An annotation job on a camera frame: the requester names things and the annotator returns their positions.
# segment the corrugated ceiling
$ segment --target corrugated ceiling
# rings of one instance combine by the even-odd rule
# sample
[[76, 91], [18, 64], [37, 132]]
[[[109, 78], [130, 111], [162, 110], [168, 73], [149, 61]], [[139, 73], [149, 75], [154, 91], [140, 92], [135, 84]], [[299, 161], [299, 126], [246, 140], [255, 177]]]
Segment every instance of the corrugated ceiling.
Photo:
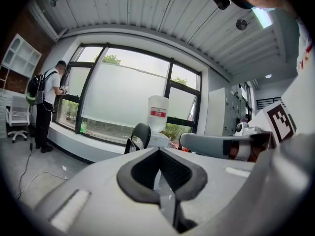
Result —
[[[57, 32], [102, 24], [156, 30], [195, 47], [238, 80], [244, 73], [255, 79], [256, 67], [263, 74], [265, 60], [270, 69], [288, 59], [279, 26], [262, 29], [251, 10], [233, 4], [222, 11], [212, 0], [57, 0], [55, 7], [36, 1]], [[237, 19], [249, 23], [244, 31], [235, 27]]]

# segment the gray floor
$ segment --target gray floor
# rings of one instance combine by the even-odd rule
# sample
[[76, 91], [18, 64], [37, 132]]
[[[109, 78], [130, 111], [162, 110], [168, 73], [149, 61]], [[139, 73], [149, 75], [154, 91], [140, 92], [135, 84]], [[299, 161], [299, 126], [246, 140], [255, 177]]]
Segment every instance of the gray floor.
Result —
[[[19, 192], [19, 180], [25, 170], [27, 158], [30, 154], [30, 138], [24, 141], [24, 138], [18, 136], [13, 144], [10, 138], [0, 139], [0, 162], [3, 174], [13, 195]], [[52, 152], [42, 154], [39, 149], [33, 151], [29, 160], [28, 170], [24, 174], [21, 182], [21, 190], [24, 190], [28, 182], [37, 174], [48, 171], [54, 175], [63, 178], [71, 178], [87, 164], [78, 161], [58, 149]], [[43, 173], [38, 176], [22, 193], [20, 200], [34, 208], [36, 204], [52, 189], [61, 184], [64, 180]]]

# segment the brick wall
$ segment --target brick wall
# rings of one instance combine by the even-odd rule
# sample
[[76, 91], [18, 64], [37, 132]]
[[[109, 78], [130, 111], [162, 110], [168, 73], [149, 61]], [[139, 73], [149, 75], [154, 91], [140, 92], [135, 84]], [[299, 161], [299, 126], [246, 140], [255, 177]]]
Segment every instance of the brick wall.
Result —
[[[20, 34], [30, 45], [32, 45], [42, 56], [34, 70], [34, 74], [38, 74], [49, 55], [54, 41], [46, 34], [46, 32], [35, 21], [27, 8], [24, 8], [16, 17], [15, 22], [11, 26], [6, 35], [6, 39], [0, 48], [0, 60], [2, 61], [6, 50], [8, 49], [12, 39], [16, 34]], [[27, 86], [28, 78], [24, 77], [12, 70], [9, 71], [5, 89], [24, 93]]]

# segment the white office chair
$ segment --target white office chair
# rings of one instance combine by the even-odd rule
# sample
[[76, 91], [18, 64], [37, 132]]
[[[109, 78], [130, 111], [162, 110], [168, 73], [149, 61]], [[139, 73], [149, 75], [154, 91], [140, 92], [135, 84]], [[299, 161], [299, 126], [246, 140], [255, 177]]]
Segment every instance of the white office chair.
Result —
[[[19, 96], [13, 96], [12, 98], [12, 106], [10, 108], [10, 111], [6, 109], [6, 122], [10, 125], [10, 127], [14, 126], [28, 126], [30, 124], [30, 113], [29, 113], [30, 105], [26, 101], [26, 98], [19, 97]], [[15, 143], [15, 138], [18, 135], [21, 135], [24, 137], [24, 140], [27, 140], [27, 134], [28, 132], [25, 130], [19, 130], [19, 131], [11, 131], [7, 135], [10, 136], [11, 134], [14, 134], [12, 143]]]

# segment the red label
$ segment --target red label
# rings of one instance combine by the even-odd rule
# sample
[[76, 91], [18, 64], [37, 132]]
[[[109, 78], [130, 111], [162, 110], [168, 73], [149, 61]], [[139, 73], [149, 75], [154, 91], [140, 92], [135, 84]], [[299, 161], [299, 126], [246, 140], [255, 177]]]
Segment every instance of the red label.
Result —
[[159, 117], [166, 117], [166, 113], [164, 113], [164, 112], [158, 112], [158, 111], [151, 111], [150, 112], [150, 115], [152, 115], [152, 116], [159, 116]]

